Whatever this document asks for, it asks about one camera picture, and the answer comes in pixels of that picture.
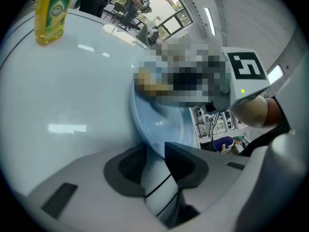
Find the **white table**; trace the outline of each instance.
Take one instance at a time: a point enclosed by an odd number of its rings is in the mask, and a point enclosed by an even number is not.
[[[129,95],[147,49],[71,9],[59,39],[39,46],[33,29],[34,12],[12,26],[0,52],[0,160],[24,195],[81,156],[142,141]]]

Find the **ceiling light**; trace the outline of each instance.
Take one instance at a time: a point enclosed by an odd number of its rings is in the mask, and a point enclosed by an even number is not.
[[[270,81],[270,84],[276,82],[280,77],[284,75],[281,66],[277,65],[269,74],[268,79]]]
[[[86,45],[83,45],[83,44],[79,44],[77,47],[79,47],[81,49],[85,49],[85,50],[91,51],[91,52],[95,51],[92,47],[89,47],[89,46],[86,46]]]
[[[214,25],[213,25],[212,18],[211,18],[211,12],[210,12],[209,8],[204,8],[204,9],[206,11],[206,15],[208,17],[209,24],[211,26],[211,32],[214,36],[216,36],[216,32],[214,31]]]
[[[50,124],[47,129],[51,133],[74,134],[75,131],[86,132],[86,125]]]

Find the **plate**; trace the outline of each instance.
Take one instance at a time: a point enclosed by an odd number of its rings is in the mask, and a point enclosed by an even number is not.
[[[147,145],[164,158],[165,142],[193,146],[194,129],[189,108],[145,100],[131,87],[131,109],[136,127]]]

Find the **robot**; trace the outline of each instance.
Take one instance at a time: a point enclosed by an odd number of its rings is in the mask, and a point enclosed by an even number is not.
[[[199,100],[210,113],[252,100],[269,86],[255,51],[223,48],[223,55],[231,70],[228,89],[219,98]],[[291,133],[249,158],[165,144],[165,163],[180,190],[170,227],[144,203],[145,144],[80,158],[21,202],[42,227],[58,232],[259,231],[287,205],[309,171],[309,152],[303,147],[309,130],[308,65],[306,56],[276,95]]]

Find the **black slot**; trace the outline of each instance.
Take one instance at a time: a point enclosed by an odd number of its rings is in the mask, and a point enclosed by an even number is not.
[[[239,170],[243,170],[245,168],[245,165],[240,164],[240,163],[236,163],[236,162],[232,162],[232,161],[229,162],[227,164],[227,166],[232,167],[232,168],[236,168],[236,169],[239,169]]]
[[[41,209],[54,219],[58,219],[77,188],[77,185],[70,183],[62,184]]]

